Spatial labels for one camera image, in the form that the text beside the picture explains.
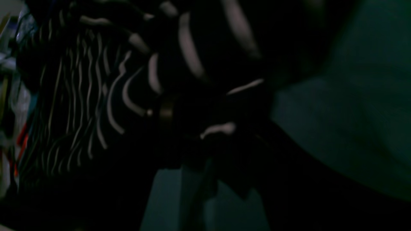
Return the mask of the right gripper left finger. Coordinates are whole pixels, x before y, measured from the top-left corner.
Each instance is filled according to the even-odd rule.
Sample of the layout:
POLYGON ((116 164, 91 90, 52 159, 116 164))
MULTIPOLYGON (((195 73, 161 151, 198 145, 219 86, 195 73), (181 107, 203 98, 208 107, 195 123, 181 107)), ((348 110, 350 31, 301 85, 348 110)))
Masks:
POLYGON ((212 98, 200 96, 163 96, 156 102, 154 152, 159 169, 204 169, 207 157, 200 133, 211 105, 212 98))

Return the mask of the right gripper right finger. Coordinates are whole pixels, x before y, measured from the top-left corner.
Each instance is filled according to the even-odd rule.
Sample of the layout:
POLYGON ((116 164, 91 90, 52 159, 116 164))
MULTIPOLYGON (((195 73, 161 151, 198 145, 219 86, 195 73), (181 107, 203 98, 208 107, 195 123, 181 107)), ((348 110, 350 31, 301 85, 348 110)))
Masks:
POLYGON ((410 203, 314 159, 273 123, 222 134, 224 180, 254 188, 272 231, 409 231, 410 203))

